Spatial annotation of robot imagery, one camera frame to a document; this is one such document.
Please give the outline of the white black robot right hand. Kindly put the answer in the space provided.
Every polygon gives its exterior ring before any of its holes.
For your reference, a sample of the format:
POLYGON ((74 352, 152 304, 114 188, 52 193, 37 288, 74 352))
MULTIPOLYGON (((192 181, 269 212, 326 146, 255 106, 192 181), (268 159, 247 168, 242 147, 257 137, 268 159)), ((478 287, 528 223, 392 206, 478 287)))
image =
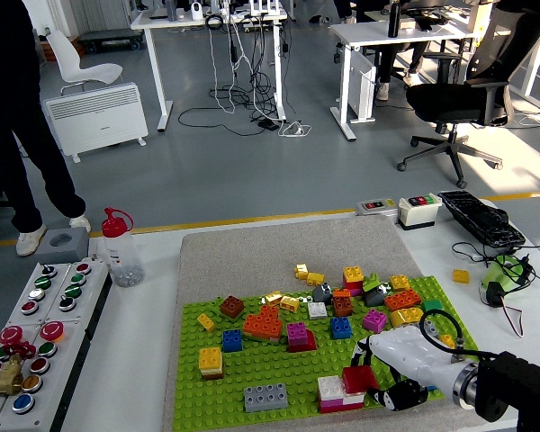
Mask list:
POLYGON ((406 410, 424 402, 428 388, 440 390, 454 404, 469 410, 475 392, 469 389, 478 365, 455 354, 416 325, 394 328, 359 340, 351 365, 369 365, 373 357, 389 366, 395 384, 371 397, 389 410, 406 410))

